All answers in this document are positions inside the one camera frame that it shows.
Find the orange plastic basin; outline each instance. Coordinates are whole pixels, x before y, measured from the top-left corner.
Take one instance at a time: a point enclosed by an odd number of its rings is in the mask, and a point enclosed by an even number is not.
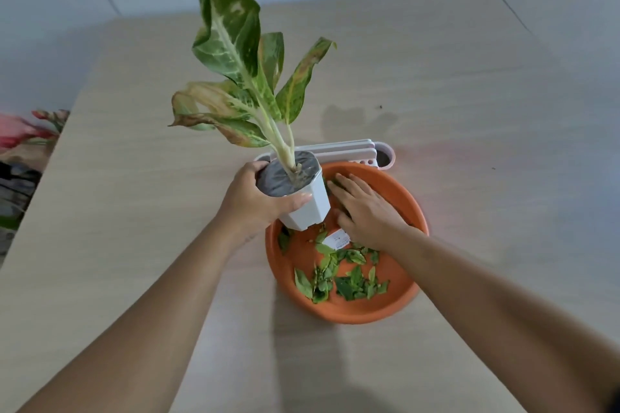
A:
[[[348,176],[350,173],[366,181],[376,192],[381,194],[396,210],[400,213],[409,225],[417,227],[425,234],[429,234],[427,222],[420,206],[409,192],[390,175],[374,167],[351,162],[327,163],[322,165],[323,176],[330,180],[336,173]],[[330,196],[332,210],[327,214],[325,223],[328,234],[339,229],[333,209],[337,208],[337,200]],[[282,222],[279,220],[272,223],[265,232],[265,246],[267,247],[267,259],[269,266],[278,281],[280,288],[296,303],[314,313],[315,315],[334,322],[346,324],[370,323],[389,317],[405,307],[413,299],[418,291],[418,285],[405,273],[399,264],[385,252],[379,254],[379,264],[376,268],[376,277],[382,282],[390,280],[390,284],[385,294],[375,295],[372,299],[358,299],[345,301],[344,298],[336,294],[336,287],[329,295],[327,301],[314,304],[306,299],[295,287],[294,269],[300,268],[306,273],[308,279],[312,276],[314,264],[318,264],[323,255],[314,249],[314,240],[319,233],[319,226],[315,225],[303,232],[295,232],[290,239],[290,244],[283,255],[278,246],[278,235],[282,229]],[[340,263],[337,276],[345,276],[345,272],[352,270],[354,263],[346,260]],[[362,266],[364,276],[368,276],[368,271],[372,263]]]

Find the light wood tabletop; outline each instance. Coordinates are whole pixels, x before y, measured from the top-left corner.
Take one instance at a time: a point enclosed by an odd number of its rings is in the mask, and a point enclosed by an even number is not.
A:
[[[169,128],[209,80],[196,14],[122,19],[0,270],[0,411],[127,309],[259,152]],[[615,106],[577,86],[502,0],[322,0],[262,10],[288,77],[320,36],[296,143],[392,145],[431,233],[620,339]],[[175,412],[522,411],[420,294],[335,326],[277,291],[258,237],[229,262]]]

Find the houseplant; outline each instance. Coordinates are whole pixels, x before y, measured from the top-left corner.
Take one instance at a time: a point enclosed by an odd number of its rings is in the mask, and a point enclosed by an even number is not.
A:
[[[291,123],[303,106],[314,65],[335,43],[319,38],[275,93],[284,37],[280,32],[260,33],[259,11],[255,0],[200,0],[203,26],[191,49],[202,64],[227,79],[190,82],[177,91],[172,97],[172,126],[217,129],[235,145],[272,147],[277,160],[262,174],[259,188],[271,196],[311,191],[313,201],[296,216],[281,218],[288,227],[306,229],[323,220],[329,202],[318,161],[311,153],[295,151]]]

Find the person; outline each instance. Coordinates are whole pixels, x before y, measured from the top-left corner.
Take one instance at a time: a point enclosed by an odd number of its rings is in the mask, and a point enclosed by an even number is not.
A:
[[[310,197],[268,197],[246,164],[216,216],[116,322],[19,413],[166,412],[187,369],[229,256]],[[619,412],[616,347],[560,310],[408,226],[355,176],[328,186],[353,241],[389,253],[530,413]]]

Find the person's left hand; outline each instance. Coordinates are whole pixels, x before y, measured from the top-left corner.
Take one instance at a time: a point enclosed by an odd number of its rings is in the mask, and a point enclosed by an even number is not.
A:
[[[305,193],[272,198],[256,188],[256,174],[268,164],[248,162],[240,168],[215,216],[214,221],[225,225],[239,239],[252,238],[281,214],[298,210],[312,198]]]

